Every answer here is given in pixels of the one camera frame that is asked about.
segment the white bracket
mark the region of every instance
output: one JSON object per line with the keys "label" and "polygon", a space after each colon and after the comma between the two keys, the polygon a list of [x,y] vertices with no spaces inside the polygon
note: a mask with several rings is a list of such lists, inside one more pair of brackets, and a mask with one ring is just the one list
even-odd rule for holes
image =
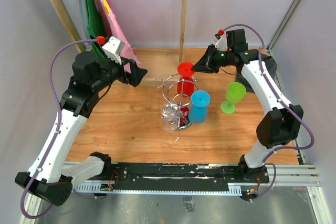
{"label": "white bracket", "polygon": [[102,46],[102,49],[109,58],[121,65],[121,58],[119,55],[124,45],[124,42],[112,36],[109,41]]}
{"label": "white bracket", "polygon": [[284,106],[282,106],[282,104],[278,101],[276,96],[273,94],[272,89],[269,87],[268,83],[265,80],[264,74],[268,77],[268,79],[271,82],[271,85],[280,95],[281,100],[287,106],[289,106],[291,102],[279,90],[279,88],[273,81],[272,77],[269,75],[264,62],[262,62],[262,66],[263,66],[264,72],[261,71],[258,60],[251,61],[249,64],[244,64],[241,70],[241,75],[244,78],[246,78],[248,83],[253,88],[254,92],[256,93],[261,103],[261,106],[263,107],[264,114],[266,115],[268,111],[271,111],[273,108],[283,109]]}
{"label": "white bracket", "polygon": [[100,158],[89,156],[76,165],[64,168],[61,173],[66,177],[72,177],[72,187],[76,188],[83,181],[101,174],[103,168],[104,162]]}
{"label": "white bracket", "polygon": [[221,37],[215,44],[219,51],[224,51],[227,48],[226,37]]}
{"label": "white bracket", "polygon": [[264,147],[259,140],[253,145],[248,153],[245,154],[244,159],[249,168],[257,168],[264,165],[264,158],[270,153],[273,152],[275,148],[280,146],[274,146],[271,149]]}

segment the metal floor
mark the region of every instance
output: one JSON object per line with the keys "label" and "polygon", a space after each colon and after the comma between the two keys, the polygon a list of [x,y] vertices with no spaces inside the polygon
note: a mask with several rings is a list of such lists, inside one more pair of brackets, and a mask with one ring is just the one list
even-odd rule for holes
{"label": "metal floor", "polygon": [[317,221],[306,187],[274,187],[253,204],[236,196],[195,196],[194,211],[190,212],[179,195],[123,194],[98,201],[72,194],[64,205],[53,207],[36,223],[311,224]]}

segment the pink cloth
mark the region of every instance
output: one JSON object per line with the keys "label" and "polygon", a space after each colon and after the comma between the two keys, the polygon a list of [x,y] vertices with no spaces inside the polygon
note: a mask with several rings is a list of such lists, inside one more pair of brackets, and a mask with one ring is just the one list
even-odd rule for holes
{"label": "pink cloth", "polygon": [[[106,1],[109,3],[110,8],[112,10],[112,6],[111,6],[109,0],[106,0]],[[96,3],[96,7],[97,7],[102,19],[103,19],[103,23],[104,23],[104,27],[105,27],[107,36],[111,36],[111,35],[115,36],[115,38],[120,39],[121,41],[123,41],[125,43],[125,46],[120,53],[120,56],[124,57],[124,58],[127,58],[127,59],[135,60],[137,62],[136,64],[138,65],[138,67],[141,67],[141,63],[140,63],[138,57],[134,54],[131,45],[126,40],[125,35],[122,32],[113,11],[111,11],[109,13],[109,15],[107,15],[106,12],[105,12],[104,4],[103,4],[102,0],[94,0],[94,2]],[[129,73],[131,72],[129,64],[125,65],[124,69]]]}

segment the wooden frame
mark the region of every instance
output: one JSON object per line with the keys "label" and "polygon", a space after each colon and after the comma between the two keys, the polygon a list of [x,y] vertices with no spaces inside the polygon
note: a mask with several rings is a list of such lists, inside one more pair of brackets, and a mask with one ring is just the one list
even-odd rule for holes
{"label": "wooden frame", "polygon": [[[66,10],[62,0],[50,0],[52,6],[54,7],[58,17],[62,21],[66,31],[70,35],[70,38],[75,41],[79,40],[80,36],[79,33],[71,20],[71,17]],[[180,30],[180,46],[179,49],[177,48],[149,48],[151,52],[150,59],[153,59],[153,55],[155,55],[155,62],[152,62],[149,59],[146,59],[146,55],[143,54],[141,57],[141,61],[144,61],[143,67],[147,68],[149,73],[144,77],[143,81],[141,82],[142,85],[156,83],[156,78],[162,77],[167,78],[168,76],[177,72],[177,66],[179,63],[184,61],[184,32],[185,32],[185,17],[186,17],[186,4],[187,0],[182,0],[182,9],[181,9],[181,30]],[[83,45],[79,44],[76,45],[76,48],[79,52],[85,51]],[[142,54],[146,52],[146,49],[139,48],[134,49],[136,54]],[[169,56],[171,60],[169,60],[169,64],[167,66],[167,59],[164,57]]]}

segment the green cloth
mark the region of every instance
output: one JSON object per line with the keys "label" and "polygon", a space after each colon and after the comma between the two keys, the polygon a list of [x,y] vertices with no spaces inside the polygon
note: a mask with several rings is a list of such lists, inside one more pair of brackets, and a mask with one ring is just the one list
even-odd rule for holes
{"label": "green cloth", "polygon": [[[103,20],[100,16],[100,13],[97,10],[95,0],[86,0],[86,7],[88,12],[88,31],[91,38],[97,38],[97,36],[106,36],[106,31],[104,28]],[[102,60],[105,60],[106,56],[104,54],[101,45],[97,43],[92,44],[92,51],[95,52],[98,57]]]}

